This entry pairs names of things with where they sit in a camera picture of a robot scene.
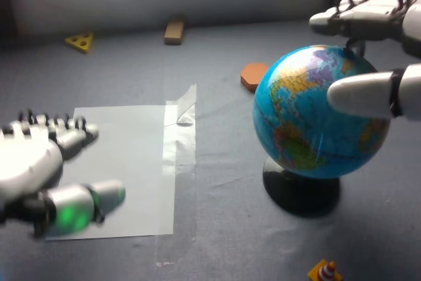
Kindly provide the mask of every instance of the blue globe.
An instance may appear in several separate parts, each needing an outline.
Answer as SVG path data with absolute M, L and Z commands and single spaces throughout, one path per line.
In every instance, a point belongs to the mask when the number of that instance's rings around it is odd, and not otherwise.
M 364 58 L 328 45 L 283 56 L 255 94 L 260 143 L 283 168 L 310 178 L 337 178 L 367 163 L 382 146 L 389 121 L 346 115 L 328 103 L 336 80 L 375 72 Z

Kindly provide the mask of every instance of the yellow triangle block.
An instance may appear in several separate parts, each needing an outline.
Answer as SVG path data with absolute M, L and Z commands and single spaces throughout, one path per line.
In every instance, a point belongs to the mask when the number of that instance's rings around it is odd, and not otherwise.
M 87 32 L 84 34 L 80 34 L 79 36 L 70 36 L 64 41 L 74 49 L 78 49 L 83 53 L 88 53 L 91 50 L 93 32 Z

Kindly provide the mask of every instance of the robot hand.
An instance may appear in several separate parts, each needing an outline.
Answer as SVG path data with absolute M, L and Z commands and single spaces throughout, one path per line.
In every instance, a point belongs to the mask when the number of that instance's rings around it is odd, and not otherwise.
M 351 40 L 394 39 L 421 58 L 421 0 L 335 0 L 335 7 L 310 18 L 312 30 Z M 338 80 L 328 90 L 337 110 L 374 118 L 421 120 L 421 64 L 406 69 Z
M 82 117 L 50 119 L 47 114 L 17 121 L 0 130 L 0 222 L 14 218 L 34 225 L 34 236 L 61 236 L 102 223 L 125 198 L 121 182 L 53 188 L 63 161 L 98 138 Z

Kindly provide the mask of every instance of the globe stand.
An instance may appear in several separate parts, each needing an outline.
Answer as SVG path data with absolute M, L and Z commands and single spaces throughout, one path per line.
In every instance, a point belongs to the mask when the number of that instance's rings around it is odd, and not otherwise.
M 281 208 L 297 215 L 321 215 L 339 199 L 339 178 L 312 179 L 283 169 L 270 157 L 263 166 L 264 188 Z

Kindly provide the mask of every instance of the gray table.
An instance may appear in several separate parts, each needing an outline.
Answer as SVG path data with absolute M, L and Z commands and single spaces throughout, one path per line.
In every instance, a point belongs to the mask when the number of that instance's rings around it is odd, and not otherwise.
M 295 217 L 263 188 L 266 154 L 242 67 L 344 39 L 316 36 L 306 22 L 193 29 L 179 47 L 164 46 L 162 33 L 97 35 L 88 55 L 61 41 L 0 53 L 3 123 L 28 107 L 164 104 L 197 84 L 196 175 L 177 178 L 174 235 L 36 243 L 29 227 L 8 224 L 0 230 L 4 281 L 298 281 L 323 258 L 337 261 L 346 280 L 419 280 L 419 124 L 393 122 L 372 161 L 341 179 L 329 215 Z M 391 41 L 370 44 L 366 56 L 381 70 L 415 61 Z

